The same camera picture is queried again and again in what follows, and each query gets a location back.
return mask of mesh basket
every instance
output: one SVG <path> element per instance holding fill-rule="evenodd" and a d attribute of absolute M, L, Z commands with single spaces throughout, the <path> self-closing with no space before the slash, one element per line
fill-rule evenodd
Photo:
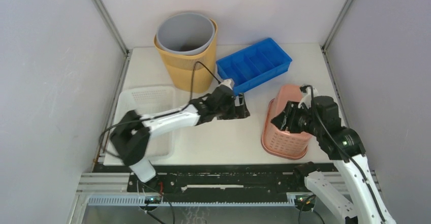
<path fill-rule="evenodd" d="M 216 68 L 217 49 L 217 24 L 211 20 L 215 27 L 215 36 L 208 48 L 197 55 L 178 55 L 162 50 L 154 37 L 154 45 L 157 48 L 169 76 L 175 87 L 190 91 L 192 82 L 192 70 L 195 62 L 200 61 L 214 73 Z M 208 90 L 212 82 L 212 75 L 201 65 L 196 65 L 195 78 L 193 80 L 193 92 L 203 93 Z"/>
<path fill-rule="evenodd" d="M 269 103 L 261 139 L 262 146 L 268 153 L 288 159 L 300 159 L 307 153 L 311 134 L 280 131 L 271 123 L 271 119 L 284 110 L 287 101 L 299 102 L 301 98 L 299 86 L 287 84 L 281 87 L 277 97 Z"/>

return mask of black cable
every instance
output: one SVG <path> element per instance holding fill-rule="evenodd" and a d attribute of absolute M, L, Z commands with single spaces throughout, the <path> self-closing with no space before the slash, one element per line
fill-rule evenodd
<path fill-rule="evenodd" d="M 166 224 L 163 221 L 161 221 L 160 219 L 158 219 L 155 215 L 151 214 L 151 212 L 147 211 L 146 214 L 151 216 L 154 220 L 158 221 L 160 224 Z"/>
<path fill-rule="evenodd" d="M 193 65 L 193 70 L 192 70 L 192 82 L 191 82 L 191 88 L 190 88 L 190 99 L 189 99 L 189 101 L 192 100 L 192 96 L 193 96 L 193 80 L 195 78 L 195 71 L 196 71 L 197 64 L 203 65 L 203 67 L 212 75 L 212 77 L 215 78 L 219 84 L 221 84 L 221 81 L 214 75 L 214 73 L 212 73 L 208 69 L 208 67 L 205 66 L 205 64 L 203 64 L 200 61 L 195 62 L 195 64 Z"/>
<path fill-rule="evenodd" d="M 308 200 L 310 200 L 311 198 L 315 198 L 315 197 L 316 197 L 316 195 L 310 195 L 302 203 L 301 209 L 299 210 L 299 214 L 298 214 L 298 224 L 301 224 L 301 214 L 302 214 L 302 210 L 304 209 L 304 206 L 307 205 Z"/>
<path fill-rule="evenodd" d="M 317 213 L 317 211 L 315 211 L 315 210 L 313 210 L 313 212 L 320 218 L 322 223 L 325 224 L 325 221 L 323 220 L 322 216 L 319 213 Z"/>
<path fill-rule="evenodd" d="M 154 191 L 155 193 L 159 193 L 157 190 L 155 190 L 154 188 L 149 187 L 148 185 L 146 185 L 143 182 L 142 182 L 142 185 L 144 185 L 146 188 L 149 188 L 151 191 Z M 172 223 L 175 224 L 175 211 L 174 211 L 174 207 L 172 206 L 172 203 L 168 200 L 168 198 L 164 194 L 162 194 L 162 193 L 159 193 L 159 194 L 160 194 L 160 196 L 163 197 L 163 200 L 166 200 L 168 202 L 169 206 L 171 207 L 171 211 L 172 211 Z"/>
<path fill-rule="evenodd" d="M 214 75 L 214 73 L 212 73 L 210 70 L 209 70 L 209 68 L 207 67 L 207 66 L 205 66 L 205 64 L 203 64 L 202 62 L 200 62 L 200 61 L 197 61 L 197 62 L 195 62 L 195 64 L 193 65 L 193 70 L 192 70 L 192 82 L 191 82 L 191 88 L 190 88 L 190 99 L 189 99 L 189 101 L 190 100 L 192 100 L 192 97 L 193 97 L 193 80 L 194 80 L 194 78 L 195 78 L 195 70 L 196 70 L 196 65 L 197 64 L 201 64 L 201 65 L 203 65 L 203 67 L 217 80 L 217 82 L 220 84 L 221 83 L 221 81 Z M 154 119 L 157 119 L 157 118 L 160 118 L 160 117 L 164 117 L 164 116 L 169 116 L 169 115 L 173 115 L 173 114 L 175 114 L 175 113 L 178 113 L 178 112 L 181 112 L 181 111 L 183 111 L 183 110 L 185 110 L 188 106 L 189 106 L 190 104 L 187 104 L 186 106 L 184 106 L 183 108 L 181 108 L 181 110 L 179 110 L 179 111 L 173 111 L 173 112 L 169 112 L 169 113 L 166 113 L 166 114 L 162 114 L 162 115 L 158 115 L 158 116 L 155 116 L 155 117 L 152 117 L 152 118 L 146 118 L 146 119 L 140 119 L 140 120 L 132 120 L 132 121 L 126 121 L 126 122 L 121 122 L 121 123 L 117 123 L 117 124 L 114 124 L 114 125 L 112 125 L 112 126 L 110 126 L 110 127 L 107 127 L 106 129 L 104 129 L 103 131 L 102 131 L 102 133 L 100 134 L 100 136 L 99 136 L 99 148 L 102 148 L 102 145 L 103 145 L 103 137 L 105 136 L 105 133 L 107 133 L 108 131 L 110 131 L 111 129 L 113 129 L 113 128 L 115 128 L 115 127 L 117 127 L 117 126 L 121 126 L 121 125 L 124 125 L 124 124 L 129 124 L 129 123 L 135 123 L 135 122 L 143 122 L 143 121 L 147 121 L 147 120 L 154 120 Z M 112 152 L 110 152 L 109 150 L 105 150 L 105 152 L 108 154 L 108 155 L 110 155 L 110 156 L 113 156 L 113 157 L 115 157 L 115 158 L 120 158 L 118 155 L 116 155 L 116 154 L 114 154 L 114 153 L 112 153 Z"/>
<path fill-rule="evenodd" d="M 361 173 L 362 178 L 365 181 L 365 184 L 366 184 L 366 186 L 368 188 L 368 191 L 370 192 L 371 197 L 373 198 L 373 202 L 376 205 L 376 208 L 377 208 L 377 211 L 379 213 L 379 216 L 382 219 L 382 221 L 385 222 L 386 219 L 383 216 L 383 212 L 380 209 L 380 206 L 379 206 L 379 203 L 377 201 L 376 195 L 374 194 L 373 189 L 371 188 L 371 185 L 369 184 L 369 180 L 366 177 L 365 172 L 363 171 L 363 169 L 361 168 L 361 166 L 336 143 L 336 141 L 332 137 L 331 133 L 325 127 L 325 125 L 324 125 L 322 119 L 320 118 L 319 113 L 317 112 L 317 109 L 316 109 L 316 104 L 314 102 L 313 87 L 311 85 L 308 85 L 308 87 L 311 88 L 311 107 L 312 107 L 312 112 L 314 113 L 314 115 L 317 118 L 317 120 L 320 122 L 320 125 L 322 125 L 323 130 L 326 132 L 326 134 L 328 135 L 328 137 L 330 138 L 330 140 L 333 142 L 334 146 L 337 147 L 337 149 L 339 150 L 339 152 L 341 152 L 345 157 L 347 157 L 349 160 L 351 160 L 353 162 L 353 164 L 356 166 L 356 168 L 359 170 L 359 172 Z"/>

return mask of plastic container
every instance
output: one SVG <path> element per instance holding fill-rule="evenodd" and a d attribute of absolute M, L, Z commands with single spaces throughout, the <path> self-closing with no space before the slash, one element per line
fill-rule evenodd
<path fill-rule="evenodd" d="M 292 58 L 271 38 L 217 61 L 221 78 L 235 81 L 235 95 L 287 72 Z"/>
<path fill-rule="evenodd" d="M 216 35 L 211 20 L 201 14 L 187 12 L 174 15 L 158 28 L 159 47 L 172 54 L 197 55 L 202 53 Z"/>
<path fill-rule="evenodd" d="M 152 114 L 175 108 L 175 88 L 173 86 L 149 86 L 121 92 L 115 110 L 114 123 L 120 122 L 126 112 L 136 110 L 138 114 Z M 173 153 L 173 132 L 151 139 L 145 156 L 150 160 L 164 159 Z M 108 150 L 116 153 L 109 141 Z"/>
<path fill-rule="evenodd" d="M 287 84 L 281 87 L 277 97 L 269 103 L 261 139 L 262 146 L 268 153 L 287 159 L 300 159 L 307 153 L 311 134 L 280 131 L 271 123 L 271 120 L 284 110 L 287 101 L 299 102 L 301 99 L 299 86 Z"/>
<path fill-rule="evenodd" d="M 197 55 L 178 55 L 165 51 L 157 44 L 157 37 L 154 37 L 154 45 L 157 48 L 175 87 L 185 91 L 190 91 L 192 70 L 197 61 L 205 64 L 205 66 L 214 73 L 216 69 L 218 29 L 216 22 L 213 20 L 211 21 L 215 28 L 214 39 L 202 53 Z M 203 93 L 207 91 L 211 85 L 212 79 L 213 77 L 211 74 L 201 64 L 197 64 L 193 81 L 193 92 Z"/>

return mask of gray bucket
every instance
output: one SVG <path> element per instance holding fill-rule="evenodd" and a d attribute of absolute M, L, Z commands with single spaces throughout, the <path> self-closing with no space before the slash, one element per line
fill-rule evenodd
<path fill-rule="evenodd" d="M 215 34 L 216 29 L 209 18 L 186 12 L 164 21 L 157 30 L 156 41 L 167 52 L 197 55 L 209 46 Z"/>

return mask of gray wall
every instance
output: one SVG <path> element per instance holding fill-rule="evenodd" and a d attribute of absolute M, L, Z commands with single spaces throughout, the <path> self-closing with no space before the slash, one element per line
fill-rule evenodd
<path fill-rule="evenodd" d="M 123 55 L 91 0 L 1 0 L 2 223 L 65 223 Z"/>
<path fill-rule="evenodd" d="M 431 218 L 431 0 L 355 0 L 329 49 L 398 223 Z"/>

